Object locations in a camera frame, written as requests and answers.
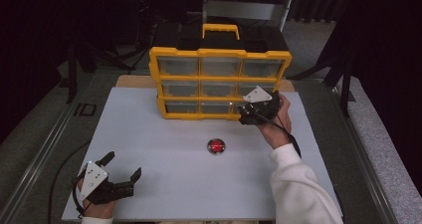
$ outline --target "person's arm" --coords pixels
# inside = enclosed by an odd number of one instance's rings
[[[83,179],[78,182],[78,188],[80,190],[83,183]],[[111,224],[112,213],[116,203],[117,200],[105,204],[95,205],[94,203],[91,203],[89,200],[85,199],[83,201],[85,211],[82,218],[82,224]]]
[[[286,131],[292,131],[288,109],[290,102],[279,94],[282,107],[273,119]],[[270,123],[258,129],[274,149],[270,158],[275,165],[271,186],[276,203],[277,223],[342,223],[339,212],[326,191],[319,186],[314,171],[304,164],[288,136]]]

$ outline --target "red object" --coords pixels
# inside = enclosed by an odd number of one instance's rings
[[[208,151],[212,154],[222,153],[226,149],[226,144],[219,138],[211,139],[208,142]]]

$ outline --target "dark background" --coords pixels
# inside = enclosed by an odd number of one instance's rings
[[[291,20],[337,22],[323,56],[343,54],[359,39],[353,74],[419,192],[421,8],[422,0],[294,0],[289,14]],[[67,60],[76,34],[118,56],[117,45],[137,46],[142,24],[184,23],[186,11],[201,11],[201,0],[0,0],[0,141],[61,80],[57,67]],[[85,70],[93,72],[91,51],[81,48],[78,55],[85,58]]]

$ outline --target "white table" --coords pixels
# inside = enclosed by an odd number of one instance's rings
[[[285,95],[303,160],[336,200],[299,94]],[[155,89],[113,88],[82,164],[114,151],[104,167],[112,182],[142,168],[134,196],[119,201],[114,220],[274,220],[271,148],[258,129],[230,120],[163,119],[155,100]],[[222,154],[208,152],[212,138],[225,141]],[[63,219],[77,217],[71,196]]]

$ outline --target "yellow handle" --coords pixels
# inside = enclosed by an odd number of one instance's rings
[[[235,32],[236,38],[239,40],[239,31],[236,25],[231,24],[203,24],[202,25],[202,39],[205,38],[205,31],[218,31],[218,32]]]

